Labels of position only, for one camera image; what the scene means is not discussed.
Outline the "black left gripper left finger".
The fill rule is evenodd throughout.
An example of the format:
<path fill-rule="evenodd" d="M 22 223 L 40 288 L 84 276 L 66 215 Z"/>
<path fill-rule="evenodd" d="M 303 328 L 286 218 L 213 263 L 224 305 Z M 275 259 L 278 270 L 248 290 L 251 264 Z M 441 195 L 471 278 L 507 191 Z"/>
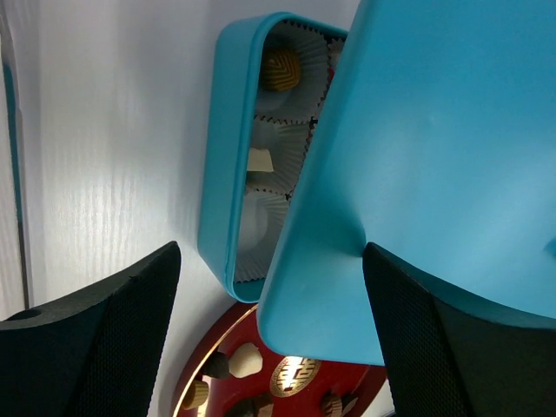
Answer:
<path fill-rule="evenodd" d="M 3 416 L 145 416 L 181 269 L 169 242 L 1 323 Z"/>

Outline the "teal tin lid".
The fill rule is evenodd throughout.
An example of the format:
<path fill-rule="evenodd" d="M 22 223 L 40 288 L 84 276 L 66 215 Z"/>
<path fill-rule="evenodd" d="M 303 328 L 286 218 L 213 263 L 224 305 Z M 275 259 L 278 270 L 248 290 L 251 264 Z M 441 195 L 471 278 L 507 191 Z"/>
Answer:
<path fill-rule="evenodd" d="M 381 364 L 370 242 L 554 317 L 554 2 L 360 3 L 261 292 L 269 348 Z"/>

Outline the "tan round chocolate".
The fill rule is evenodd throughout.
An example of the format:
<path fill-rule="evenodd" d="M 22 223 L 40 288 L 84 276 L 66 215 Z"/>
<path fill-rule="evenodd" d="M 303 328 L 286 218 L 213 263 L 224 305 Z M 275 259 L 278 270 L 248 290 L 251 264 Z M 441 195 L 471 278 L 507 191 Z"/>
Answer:
<path fill-rule="evenodd" d="M 301 60 L 292 48 L 274 47 L 262 53 L 260 86 L 273 92 L 288 91 L 301 81 Z"/>

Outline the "teal square tin box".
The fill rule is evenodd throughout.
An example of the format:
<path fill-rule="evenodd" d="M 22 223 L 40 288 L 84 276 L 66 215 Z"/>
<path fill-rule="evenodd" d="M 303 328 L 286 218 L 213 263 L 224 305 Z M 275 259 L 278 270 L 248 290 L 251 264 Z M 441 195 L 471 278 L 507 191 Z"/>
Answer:
<path fill-rule="evenodd" d="M 347 35 L 276 12 L 234 21 L 217 38 L 197 247 L 238 301 L 260 298 Z M 274 47 L 301 60 L 291 90 L 259 84 L 262 53 Z M 268 149 L 275 170 L 248 172 L 250 148 Z"/>

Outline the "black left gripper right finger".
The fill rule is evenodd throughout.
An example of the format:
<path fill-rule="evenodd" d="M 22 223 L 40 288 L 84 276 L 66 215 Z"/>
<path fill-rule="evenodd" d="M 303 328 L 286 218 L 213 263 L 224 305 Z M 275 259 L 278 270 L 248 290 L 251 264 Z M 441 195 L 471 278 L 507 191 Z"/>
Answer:
<path fill-rule="evenodd" d="M 399 416 L 553 416 L 555 320 L 430 275 L 375 243 L 363 273 Z"/>

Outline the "silver metal tongs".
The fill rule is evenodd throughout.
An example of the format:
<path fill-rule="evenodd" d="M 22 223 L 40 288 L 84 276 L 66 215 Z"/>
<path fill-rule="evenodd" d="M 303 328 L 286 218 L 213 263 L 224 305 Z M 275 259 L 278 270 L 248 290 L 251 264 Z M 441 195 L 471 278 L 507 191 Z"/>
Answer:
<path fill-rule="evenodd" d="M 17 213 L 18 247 L 21 266 L 21 283 L 23 286 L 23 305 L 30 307 L 29 280 L 24 236 L 24 210 L 22 196 L 22 172 L 19 150 L 19 132 L 21 130 L 21 110 L 18 107 L 17 67 L 13 36 L 10 30 L 5 1 L 1 2 L 1 62 L 4 77 L 4 89 L 7 101 L 8 131 L 10 137 L 10 152 L 12 175 L 14 179 L 14 196 Z"/>

